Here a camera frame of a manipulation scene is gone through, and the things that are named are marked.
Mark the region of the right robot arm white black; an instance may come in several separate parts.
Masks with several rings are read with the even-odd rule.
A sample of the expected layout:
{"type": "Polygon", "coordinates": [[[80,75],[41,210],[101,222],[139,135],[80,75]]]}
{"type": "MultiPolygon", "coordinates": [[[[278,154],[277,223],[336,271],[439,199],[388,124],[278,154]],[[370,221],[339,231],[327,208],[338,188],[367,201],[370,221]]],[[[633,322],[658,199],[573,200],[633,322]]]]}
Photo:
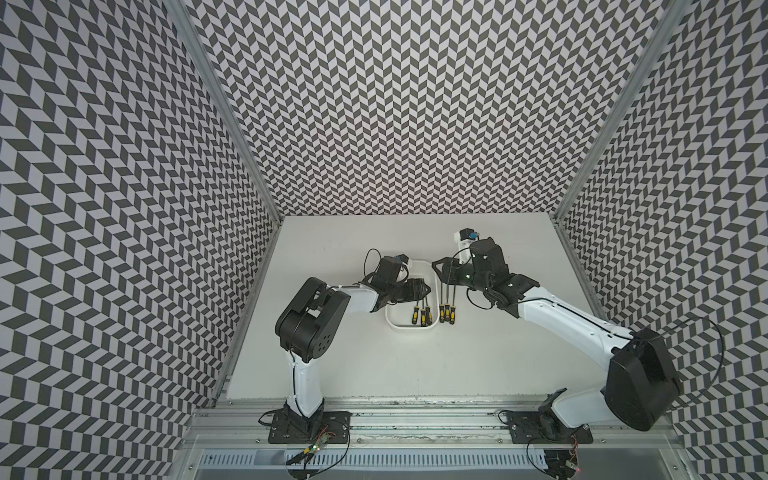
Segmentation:
{"type": "Polygon", "coordinates": [[[558,298],[507,265],[492,239],[462,239],[451,257],[432,264],[441,282],[483,294],[490,305],[568,342],[603,371],[598,384],[547,396],[538,423],[548,439],[585,425],[618,420],[650,430],[683,388],[664,337],[652,329],[632,331],[558,298]]]}

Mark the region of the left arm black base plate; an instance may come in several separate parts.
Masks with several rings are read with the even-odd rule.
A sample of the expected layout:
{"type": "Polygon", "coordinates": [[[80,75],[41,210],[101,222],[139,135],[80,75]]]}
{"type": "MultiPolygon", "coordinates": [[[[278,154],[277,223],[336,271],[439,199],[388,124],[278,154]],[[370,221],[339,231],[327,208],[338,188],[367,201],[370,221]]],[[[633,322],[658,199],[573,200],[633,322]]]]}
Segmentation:
{"type": "Polygon", "coordinates": [[[327,444],[346,444],[350,438],[349,411],[320,411],[309,419],[290,408],[278,411],[272,419],[268,442],[270,444],[309,445],[321,435],[327,435],[327,444]]]}

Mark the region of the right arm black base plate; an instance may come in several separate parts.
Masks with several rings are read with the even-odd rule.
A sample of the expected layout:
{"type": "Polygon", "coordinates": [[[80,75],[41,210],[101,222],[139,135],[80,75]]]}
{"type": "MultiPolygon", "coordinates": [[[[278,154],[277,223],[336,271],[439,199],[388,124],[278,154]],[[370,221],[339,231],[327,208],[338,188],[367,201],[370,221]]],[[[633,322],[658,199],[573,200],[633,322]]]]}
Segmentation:
{"type": "Polygon", "coordinates": [[[510,411],[502,413],[514,444],[592,444],[594,437],[587,426],[569,428],[550,413],[510,411]]]}

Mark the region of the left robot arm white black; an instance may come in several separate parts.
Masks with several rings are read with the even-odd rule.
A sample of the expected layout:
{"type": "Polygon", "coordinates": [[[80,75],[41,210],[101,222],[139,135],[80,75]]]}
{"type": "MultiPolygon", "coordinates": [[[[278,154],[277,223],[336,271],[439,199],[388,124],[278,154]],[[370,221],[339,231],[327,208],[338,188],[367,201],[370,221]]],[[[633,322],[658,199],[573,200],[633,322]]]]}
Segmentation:
{"type": "Polygon", "coordinates": [[[317,360],[330,348],[347,313],[377,313],[389,305],[416,304],[416,320],[429,322],[426,300],[431,287],[410,274],[409,258],[382,256],[377,267],[365,272],[360,281],[333,286],[308,278],[279,316],[275,334],[285,351],[291,369],[291,393],[283,416],[289,425],[304,434],[321,428],[324,397],[317,360]]]}

